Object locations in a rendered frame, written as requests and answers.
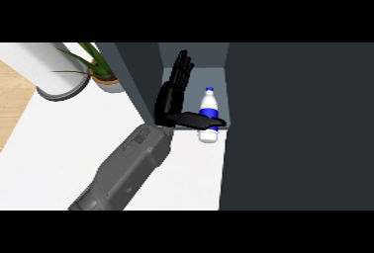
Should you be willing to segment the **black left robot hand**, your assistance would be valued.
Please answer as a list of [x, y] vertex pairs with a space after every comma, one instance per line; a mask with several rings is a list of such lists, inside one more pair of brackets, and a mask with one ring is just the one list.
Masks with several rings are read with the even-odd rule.
[[181, 50], [174, 62], [168, 81], [162, 84], [156, 97], [153, 119], [160, 127], [183, 126], [197, 130], [209, 127], [224, 127], [225, 121], [218, 117], [208, 117], [183, 111], [184, 92], [189, 75], [193, 68], [187, 51]]

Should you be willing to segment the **white blue water bottle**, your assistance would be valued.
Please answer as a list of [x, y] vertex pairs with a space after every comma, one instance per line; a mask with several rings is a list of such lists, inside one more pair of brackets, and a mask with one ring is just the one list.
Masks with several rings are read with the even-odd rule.
[[[206, 87], [203, 89], [203, 96], [199, 103], [197, 113], [209, 118], [218, 117], [217, 102], [215, 102], [211, 87]], [[218, 128], [215, 126], [211, 126], [208, 129], [199, 130], [196, 132], [197, 140], [202, 143], [215, 143], [217, 134], [218, 134]]]

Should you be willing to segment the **dark grey cabinet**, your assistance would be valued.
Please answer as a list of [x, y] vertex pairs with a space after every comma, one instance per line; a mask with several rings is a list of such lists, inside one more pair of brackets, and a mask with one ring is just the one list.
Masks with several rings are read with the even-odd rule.
[[171, 68], [184, 49], [193, 63], [184, 94], [184, 112], [197, 112], [203, 88], [212, 88], [218, 117], [228, 129], [224, 61], [227, 42], [98, 42], [103, 58], [119, 80], [129, 101], [143, 119], [153, 122], [157, 92], [169, 78]]

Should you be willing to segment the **dark grey cabinet door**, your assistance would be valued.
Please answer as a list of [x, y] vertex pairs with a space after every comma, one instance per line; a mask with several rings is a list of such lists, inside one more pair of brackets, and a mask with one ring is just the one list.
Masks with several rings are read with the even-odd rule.
[[374, 210], [374, 43], [234, 43], [224, 210]]

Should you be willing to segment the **tan plant pot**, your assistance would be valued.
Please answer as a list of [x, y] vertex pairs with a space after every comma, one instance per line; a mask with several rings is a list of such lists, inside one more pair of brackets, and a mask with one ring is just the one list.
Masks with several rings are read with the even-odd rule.
[[121, 93], [123, 91], [123, 88], [119, 84], [118, 80], [109, 80], [103, 81], [97, 79], [94, 76], [91, 76], [91, 80], [97, 84], [97, 87], [107, 93]]

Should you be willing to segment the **green leafy plant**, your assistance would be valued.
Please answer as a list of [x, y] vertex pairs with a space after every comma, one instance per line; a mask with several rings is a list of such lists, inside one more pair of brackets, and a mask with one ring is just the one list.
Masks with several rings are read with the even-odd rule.
[[89, 42], [81, 42], [78, 45], [85, 53], [91, 56], [91, 62], [64, 49], [60, 49], [60, 52], [69, 55], [87, 67], [87, 71], [84, 72], [85, 75], [95, 78], [101, 82], [115, 81], [116, 76], [98, 50], [94, 48]]

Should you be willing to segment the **white cylinder with grey rim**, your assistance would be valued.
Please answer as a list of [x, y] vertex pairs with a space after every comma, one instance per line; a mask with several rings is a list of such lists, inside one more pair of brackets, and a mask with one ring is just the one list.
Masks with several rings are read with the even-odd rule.
[[35, 84], [48, 101], [72, 98], [88, 82], [87, 67], [61, 42], [0, 42], [0, 59]]

